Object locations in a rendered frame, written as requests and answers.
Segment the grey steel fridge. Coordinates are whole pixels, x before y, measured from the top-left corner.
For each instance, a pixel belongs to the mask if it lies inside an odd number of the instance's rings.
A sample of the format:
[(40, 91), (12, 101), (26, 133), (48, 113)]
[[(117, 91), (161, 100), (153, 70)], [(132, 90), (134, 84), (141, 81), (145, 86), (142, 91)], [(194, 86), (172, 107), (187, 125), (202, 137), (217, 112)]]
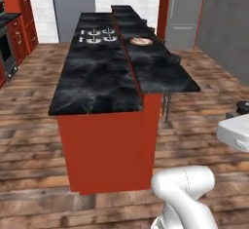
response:
[(165, 46), (168, 50), (188, 50), (195, 44), (202, 0), (169, 0)]

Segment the red tall side panel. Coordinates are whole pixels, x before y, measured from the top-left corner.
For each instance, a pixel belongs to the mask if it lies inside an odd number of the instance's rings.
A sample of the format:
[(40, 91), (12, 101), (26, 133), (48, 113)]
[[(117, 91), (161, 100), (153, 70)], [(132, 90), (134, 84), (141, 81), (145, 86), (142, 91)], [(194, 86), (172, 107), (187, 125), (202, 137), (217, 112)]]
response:
[(165, 41), (165, 30), (166, 30), (166, 24), (167, 24), (168, 6), (169, 6), (169, 0), (160, 0), (157, 36), (162, 42)]

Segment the silver hob burners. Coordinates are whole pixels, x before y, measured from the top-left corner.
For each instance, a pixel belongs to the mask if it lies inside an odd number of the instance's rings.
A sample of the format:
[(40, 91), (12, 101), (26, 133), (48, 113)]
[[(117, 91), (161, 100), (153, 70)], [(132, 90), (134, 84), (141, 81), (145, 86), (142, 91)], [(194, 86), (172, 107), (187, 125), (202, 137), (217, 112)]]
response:
[(82, 30), (79, 36), (80, 43), (99, 44), (102, 42), (116, 42), (118, 36), (113, 28)]

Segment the white round plate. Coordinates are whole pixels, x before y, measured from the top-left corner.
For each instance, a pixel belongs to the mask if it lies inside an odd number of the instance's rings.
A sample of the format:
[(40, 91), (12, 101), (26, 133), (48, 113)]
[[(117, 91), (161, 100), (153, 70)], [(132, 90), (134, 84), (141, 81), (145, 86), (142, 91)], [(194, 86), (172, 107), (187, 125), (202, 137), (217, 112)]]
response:
[(150, 46), (154, 43), (153, 40), (143, 37), (132, 37), (129, 42), (136, 46)]

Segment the red kitchen island black top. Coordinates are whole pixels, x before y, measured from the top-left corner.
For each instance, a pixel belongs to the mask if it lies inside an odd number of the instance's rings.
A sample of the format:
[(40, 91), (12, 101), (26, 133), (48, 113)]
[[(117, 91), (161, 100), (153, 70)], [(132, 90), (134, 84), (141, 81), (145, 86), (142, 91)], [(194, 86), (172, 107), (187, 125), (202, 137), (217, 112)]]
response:
[[(79, 42), (82, 30), (107, 27), (116, 42)], [(132, 37), (154, 43), (132, 45)], [(163, 97), (200, 90), (180, 61), (129, 6), (80, 15), (49, 110), (72, 191), (149, 188)]]

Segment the black steel oven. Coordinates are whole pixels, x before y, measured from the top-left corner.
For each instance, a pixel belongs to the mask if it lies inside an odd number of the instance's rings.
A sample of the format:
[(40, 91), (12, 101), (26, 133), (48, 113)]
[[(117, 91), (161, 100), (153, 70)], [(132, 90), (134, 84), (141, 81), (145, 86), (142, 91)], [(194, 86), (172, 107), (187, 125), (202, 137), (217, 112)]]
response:
[(7, 26), (0, 27), (0, 59), (6, 79), (10, 81), (18, 72), (18, 65), (12, 50)]

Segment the red cupboard run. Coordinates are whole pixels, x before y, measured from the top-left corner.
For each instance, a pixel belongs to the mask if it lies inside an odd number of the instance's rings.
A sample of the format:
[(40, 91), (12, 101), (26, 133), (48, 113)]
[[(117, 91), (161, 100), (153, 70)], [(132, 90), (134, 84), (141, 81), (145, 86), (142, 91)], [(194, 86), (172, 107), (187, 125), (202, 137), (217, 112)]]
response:
[[(38, 45), (30, 0), (0, 0), (0, 27), (7, 26), (17, 65)], [(0, 59), (0, 89), (7, 82)]]

